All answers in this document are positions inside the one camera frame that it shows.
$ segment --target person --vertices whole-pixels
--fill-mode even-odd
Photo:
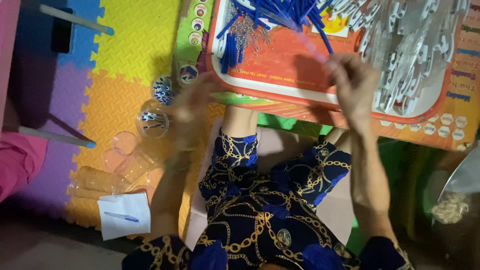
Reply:
[[[178,151],[166,163],[151,205],[151,234],[157,238],[128,255],[123,268],[411,269],[388,217],[388,179],[371,129],[378,71],[357,55],[335,54],[327,65],[350,130],[319,136],[313,147],[269,174],[257,172],[258,113],[226,108],[212,165],[199,183],[208,226],[193,251],[178,237],[178,213],[195,119],[219,86],[204,74],[184,91],[177,99],[176,123],[183,131]],[[366,240],[358,258],[315,215],[316,205],[349,171],[354,212]]]

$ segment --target purple foam mat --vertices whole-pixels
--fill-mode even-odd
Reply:
[[[85,87],[91,87],[89,72],[88,67],[79,70],[73,63],[56,67],[49,118],[41,129],[71,136],[66,130],[76,131],[79,121],[85,121],[82,104],[87,104],[89,99],[84,95]],[[32,91],[31,88],[22,90],[24,93]],[[66,194],[70,170],[77,170],[72,157],[79,153],[78,146],[50,140],[39,175],[25,189],[13,195],[13,199],[20,207],[31,209],[35,213],[53,218],[64,217],[64,205],[70,200]]]

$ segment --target notepad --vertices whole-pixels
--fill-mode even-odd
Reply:
[[[104,241],[150,232],[150,208],[145,192],[102,196],[98,200],[98,207]]]

